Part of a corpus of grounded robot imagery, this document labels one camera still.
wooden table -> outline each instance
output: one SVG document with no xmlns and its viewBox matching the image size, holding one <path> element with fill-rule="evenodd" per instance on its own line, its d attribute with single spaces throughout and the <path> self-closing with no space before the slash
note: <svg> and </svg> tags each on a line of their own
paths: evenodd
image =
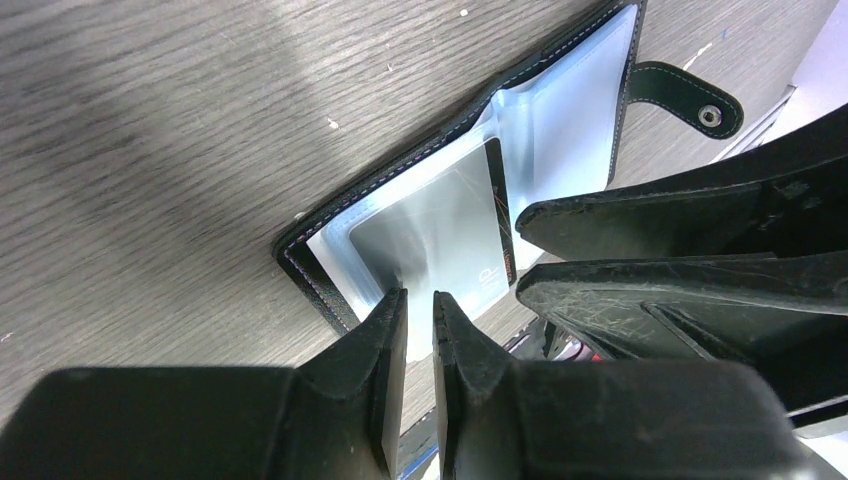
<svg viewBox="0 0 848 480">
<path fill-rule="evenodd" d="M 593 3 L 0 4 L 0 421 L 63 366 L 311 358 L 334 334 L 274 236 Z M 710 45 L 690 70 L 750 121 L 835 3 L 650 0 L 639 57 Z M 615 185 L 725 145 L 633 106 Z M 510 299 L 478 323 L 503 341 L 529 317 Z M 406 390 L 404 428 L 434 403 L 429 359 Z"/>
</svg>

card holder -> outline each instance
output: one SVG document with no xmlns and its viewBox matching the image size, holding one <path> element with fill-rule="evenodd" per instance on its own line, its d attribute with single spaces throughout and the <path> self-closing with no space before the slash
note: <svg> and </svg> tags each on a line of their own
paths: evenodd
<svg viewBox="0 0 848 480">
<path fill-rule="evenodd" d="M 742 108 L 727 93 L 670 65 L 633 65 L 644 3 L 608 2 L 563 28 L 438 135 L 282 233 L 275 258 L 340 334 L 404 286 L 416 360 L 431 349 L 433 290 L 451 292 L 472 319 L 506 295 L 542 253 L 515 235 L 518 215 L 606 187 L 629 102 L 661 106 L 711 138 L 739 130 Z"/>
</svg>

white stitching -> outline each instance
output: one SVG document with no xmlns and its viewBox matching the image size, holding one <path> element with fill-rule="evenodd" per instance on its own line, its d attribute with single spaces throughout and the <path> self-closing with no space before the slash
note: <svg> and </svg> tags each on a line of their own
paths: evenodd
<svg viewBox="0 0 848 480">
<path fill-rule="evenodd" d="M 630 82 L 631 69 L 628 68 L 633 63 L 633 57 L 636 54 L 636 41 L 639 37 L 639 22 L 642 20 L 642 4 L 639 2 L 639 12 L 636 14 L 636 25 L 633 26 L 633 38 L 630 39 L 630 53 L 627 55 L 627 62 L 624 64 L 624 82 L 621 85 L 621 93 L 618 98 L 618 115 L 615 119 L 615 132 L 612 136 L 612 153 L 610 154 L 610 168 L 607 172 L 607 182 L 610 182 L 615 171 L 616 155 L 618 154 L 618 143 L 621 137 L 622 117 L 624 111 L 627 110 L 627 87 Z"/>
<path fill-rule="evenodd" d="M 483 100 L 482 100 L 482 101 L 478 104 L 478 106 L 477 106 L 477 107 L 476 107 L 473 111 L 471 111 L 471 112 L 470 112 L 470 113 L 469 113 L 469 114 L 465 117 L 465 119 L 464 119 L 464 120 L 462 120 L 460 123 L 458 123 L 458 124 L 457 124 L 456 126 L 454 126 L 452 129 L 450 129 L 447 133 L 445 133 L 445 134 L 442 136 L 442 138 L 440 138 L 438 141 L 436 141 L 436 143 L 434 143 L 431 147 L 427 148 L 426 150 L 424 150 L 424 151 L 423 151 L 423 152 L 421 152 L 420 154 L 416 155 L 414 158 L 412 158 L 412 159 L 410 159 L 409 161 L 405 162 L 403 165 L 401 165 L 401 166 L 399 166 L 399 167 L 395 168 L 395 169 L 394 169 L 391 173 L 389 173 L 387 176 L 382 177 L 382 178 L 387 178 L 387 177 L 390 177 L 390 176 L 394 175 L 396 172 L 399 172 L 399 171 L 401 171 L 401 170 L 405 169 L 407 166 L 409 166 L 409 165 L 410 165 L 410 164 L 412 164 L 413 162 L 417 162 L 418 160 L 423 159 L 423 158 L 424 158 L 425 156 L 427 156 L 427 154 L 429 154 L 429 153 L 430 153 L 433 149 L 440 147 L 440 146 L 441 146 L 441 145 L 445 142 L 445 140 L 447 140 L 448 136 L 450 136 L 453 132 L 455 132 L 457 129 L 459 129 L 459 128 L 463 125 L 463 124 L 467 123 L 467 122 L 468 122 L 468 121 L 469 121 L 469 120 L 470 120 L 473 116 L 477 115 L 477 113 L 478 113 L 478 112 L 479 112 L 479 111 L 480 111 L 483 107 L 485 107 L 485 106 L 489 103 L 489 100 L 491 100 L 492 96 L 493 96 L 493 95 L 495 94 L 495 92 L 497 92 L 500 88 L 502 88 L 502 87 L 503 87 L 504 85 L 506 85 L 507 83 L 509 83 L 509 82 L 511 82 L 511 81 L 513 81 L 513 80 L 515 80 L 516 78 L 520 77 L 521 75 L 524 75 L 524 74 L 525 74 L 525 73 L 527 73 L 529 70 L 531 70 L 531 69 L 533 69 L 533 68 L 537 67 L 539 64 L 546 63 L 546 62 L 548 62 L 550 59 L 552 59 L 552 58 L 554 58 L 555 56 L 557 56 L 557 55 L 558 55 L 561 51 L 563 51 L 564 49 L 568 48 L 568 47 L 569 47 L 572 43 L 576 42 L 576 41 L 577 41 L 578 39 L 580 39 L 583 35 L 585 35 L 585 34 L 586 34 L 586 32 L 588 32 L 589 30 L 591 30 L 591 29 L 595 28 L 595 26 L 596 26 L 596 25 L 598 25 L 600 22 L 603 22 L 603 21 L 605 21 L 607 18 L 609 18 L 610 14 L 611 14 L 611 13 L 613 13 L 613 12 L 614 12 L 614 11 L 615 11 L 618 7 L 620 7 L 623 3 L 624 3 L 624 0 L 621 0 L 621 1 L 619 1 L 618 3 L 616 3 L 616 4 L 615 4 L 612 8 L 610 8 L 610 9 L 609 9 L 606 13 L 604 13 L 604 14 L 603 14 L 603 15 L 601 15 L 601 16 L 600 16 L 597 20 L 595 20 L 595 22 L 593 22 L 591 25 L 589 25 L 588 27 L 586 27 L 586 29 L 584 29 L 582 32 L 580 32 L 579 34 L 577 34 L 574 38 L 572 38 L 571 40 L 569 40 L 569 41 L 568 41 L 568 43 L 566 43 L 565 45 L 562 45 L 561 47 L 559 47 L 558 49 L 556 49 L 553 53 L 551 53 L 550 55 L 548 55 L 548 57 L 547 57 L 547 58 L 539 59 L 539 60 L 538 60 L 537 62 L 535 62 L 534 64 L 530 65 L 529 67 L 525 68 L 524 70 L 522 70 L 522 71 L 520 71 L 520 72 L 516 73 L 515 75 L 513 75 L 513 76 L 512 76 L 512 77 L 510 77 L 509 79 L 505 80 L 503 83 L 501 83 L 501 84 L 500 84 L 500 86 L 498 86 L 498 87 L 496 87 L 496 88 L 492 89 L 491 93 L 490 93 L 490 94 L 489 94 L 489 95 L 488 95 L 485 99 L 483 99 Z M 638 8 L 639 8 L 640 10 L 642 9 L 642 2 L 641 2 L 641 1 L 639 2 L 639 7 L 638 7 Z M 630 46 L 630 50 L 631 50 L 631 54 L 630 54 L 630 56 L 631 56 L 631 58 L 632 58 L 632 55 L 633 55 L 633 44 L 634 44 L 634 42 L 635 42 L 636 32 L 638 32 L 638 23 L 637 23 L 637 25 L 636 25 L 636 28 L 634 29 L 634 39 L 632 39 L 632 40 L 631 40 L 631 46 Z M 615 158 L 615 144 L 613 144 L 613 145 L 614 145 L 614 146 L 613 146 L 613 155 L 611 156 L 611 159 L 612 159 L 612 158 Z M 351 197 L 350 199 L 348 199 L 348 203 L 345 203 L 345 206 L 349 205 L 350 203 L 353 203 L 353 202 L 357 201 L 359 198 L 361 198 L 362 196 L 367 195 L 368 193 L 370 193 L 370 192 L 369 192 L 369 190 L 368 190 L 368 189 L 365 189 L 365 190 L 363 190 L 360 194 L 354 195 L 353 197 Z M 332 217 L 334 217 L 337 213 L 339 213 L 339 212 L 342 210 L 342 208 L 344 208 L 344 207 L 338 207 L 338 208 L 336 208 L 335 210 L 333 210 L 332 212 L 330 212 L 330 213 L 328 213 L 327 215 L 325 215 L 323 220 L 321 220 L 319 223 L 316 223 L 316 224 L 315 224 L 312 228 L 308 229 L 308 230 L 307 230 L 304 234 L 302 234 L 302 235 L 300 235 L 299 237 L 297 237 L 297 239 L 295 239 L 293 242 L 291 242 L 291 243 L 290 243 L 290 244 L 289 244 L 289 245 L 288 245 L 288 246 L 287 246 L 287 247 L 283 250 L 283 256 L 285 256 L 285 257 L 286 257 L 286 259 L 289 261 L 289 263 L 291 263 L 292 265 L 294 265 L 294 267 L 297 269 L 297 271 L 298 271 L 298 272 L 300 272 L 300 274 L 303 276 L 303 278 L 306 280 L 306 282 L 307 282 L 309 285 L 311 285 L 311 286 L 312 286 L 312 289 L 313 289 L 313 290 L 315 291 L 315 293 L 318 295 L 318 298 L 320 298 L 320 299 L 321 299 L 321 301 L 323 301 L 323 302 L 324 302 L 324 304 L 325 304 L 325 305 L 327 305 L 328 307 L 329 307 L 329 303 L 327 302 L 327 299 L 326 299 L 326 298 L 324 298 L 324 296 L 321 294 L 321 291 L 318 289 L 317 285 L 315 285 L 315 284 L 312 282 L 312 280 L 309 278 L 309 275 L 306 273 L 306 271 L 303 269 L 303 267 L 301 267 L 301 266 L 300 266 L 300 264 L 298 264 L 298 263 L 297 263 L 297 261 L 296 261 L 296 260 L 295 260 L 295 259 L 294 259 L 291 255 L 289 255 L 289 251 L 290 251 L 290 250 L 291 250 L 291 249 L 292 249 L 292 248 L 293 248 L 296 244 L 301 243 L 301 242 L 303 242 L 304 240 L 306 240 L 306 239 L 308 239 L 309 237 L 311 237 L 311 236 L 312 236 L 312 234 L 313 234 L 313 233 L 315 233 L 315 232 L 317 231 L 317 227 L 319 227 L 319 226 L 320 226 L 323 222 L 328 221 L 328 220 L 330 220 Z M 330 310 L 330 312 L 333 314 L 333 316 L 334 316 L 334 317 L 336 317 L 336 320 L 338 320 L 338 321 L 339 321 L 342 325 L 345 325 L 345 323 L 344 323 L 344 321 L 341 319 L 341 317 L 339 317 L 339 315 L 338 315 L 338 314 L 337 314 L 337 313 L 336 313 L 336 312 L 335 312 L 332 308 L 329 308 L 329 310 Z"/>
<path fill-rule="evenodd" d="M 689 80 L 688 78 L 682 77 L 682 76 L 680 76 L 679 74 L 677 74 L 677 73 L 675 73 L 675 72 L 672 72 L 671 70 L 669 70 L 669 69 L 667 69 L 667 68 L 663 68 L 663 67 L 641 67 L 641 68 L 639 68 L 638 70 L 639 70 L 639 71 L 642 71 L 642 70 L 657 70 L 657 71 L 660 71 L 660 72 L 662 72 L 662 73 L 667 73 L 667 74 L 669 74 L 669 75 L 671 75 L 671 76 L 673 76 L 673 77 L 677 77 L 677 78 L 679 78 L 680 80 L 683 80 L 684 82 L 688 83 L 689 85 L 692 85 L 693 87 L 697 88 L 698 90 L 701 90 L 702 92 L 706 93 L 707 95 L 710 95 L 711 97 L 715 98 L 715 99 L 716 99 L 716 100 L 718 100 L 720 103 L 722 103 L 722 104 L 726 105 L 727 107 L 729 107 L 729 108 L 733 111 L 733 125 L 730 127 L 729 132 L 732 132 L 732 131 L 736 130 L 737 125 L 739 125 L 739 112 L 736 110 L 736 107 L 734 107 L 734 106 L 733 106 L 733 103 L 731 103 L 731 102 L 727 101 L 726 99 L 724 99 L 724 98 L 720 97 L 720 96 L 719 96 L 718 94 L 716 94 L 715 92 L 712 92 L 712 91 L 710 91 L 710 90 L 707 90 L 707 89 L 706 89 L 706 88 L 704 88 L 703 86 L 698 85 L 697 83 L 695 83 L 695 82 L 693 82 L 693 81 Z M 695 128 L 696 128 L 698 131 L 700 131 L 701 133 L 704 133 L 704 134 L 706 134 L 707 136 L 709 136 L 709 137 L 713 137 L 713 138 L 720 138 L 720 137 L 721 137 L 721 134 L 712 133 L 712 132 L 710 132 L 709 130 L 704 130 L 702 127 L 699 127 L 697 124 L 695 124 L 695 123 L 694 123 L 694 122 L 692 122 L 691 120 L 688 120 L 688 119 L 687 119 L 687 118 L 686 118 L 686 117 L 685 117 L 682 113 L 680 113 L 678 110 L 675 110 L 675 109 L 673 109 L 673 108 L 669 107 L 668 105 L 665 105 L 665 104 L 663 104 L 663 103 L 659 102 L 658 100 L 652 100 L 652 99 L 646 99 L 646 98 L 634 98 L 634 99 L 633 99 L 633 101 L 634 101 L 634 102 L 647 102 L 647 103 L 653 103 L 654 105 L 659 105 L 659 106 L 661 106 L 661 107 L 665 108 L 666 110 L 668 110 L 669 112 L 674 113 L 674 114 L 675 114 L 678 118 L 680 118 L 681 120 L 685 121 L 685 122 L 686 122 L 686 123 L 688 123 L 689 125 L 692 125 L 693 127 L 695 127 Z"/>
</svg>

black plastic part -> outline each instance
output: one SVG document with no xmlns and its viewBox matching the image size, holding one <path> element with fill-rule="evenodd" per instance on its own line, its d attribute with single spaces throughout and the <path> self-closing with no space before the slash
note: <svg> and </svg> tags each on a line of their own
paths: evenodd
<svg viewBox="0 0 848 480">
<path fill-rule="evenodd" d="M 606 358 L 747 363 L 802 427 L 848 399 L 845 272 L 848 252 L 574 262 L 534 267 L 517 295 Z"/>
<path fill-rule="evenodd" d="M 519 300 L 606 358 L 756 368 L 807 436 L 848 414 L 848 105 L 643 185 L 531 205 Z"/>
<path fill-rule="evenodd" d="M 525 240 L 563 260 L 848 249 L 848 106 L 755 150 L 642 185 L 539 202 Z"/>
<path fill-rule="evenodd" d="M 298 369 L 53 373 L 0 437 L 4 479 L 394 479 L 406 291 Z"/>
<path fill-rule="evenodd" d="M 435 295 L 443 479 L 812 475 L 780 402 L 729 362 L 518 361 Z"/>
</svg>

leather strap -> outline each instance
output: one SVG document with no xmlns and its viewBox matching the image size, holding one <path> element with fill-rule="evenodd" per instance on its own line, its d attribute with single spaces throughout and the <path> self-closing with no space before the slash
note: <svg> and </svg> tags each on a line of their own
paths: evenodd
<svg viewBox="0 0 848 480">
<path fill-rule="evenodd" d="M 742 105 L 732 95 L 689 72 L 663 62 L 641 62 L 630 76 L 629 103 L 646 102 L 714 139 L 742 128 Z"/>
</svg>

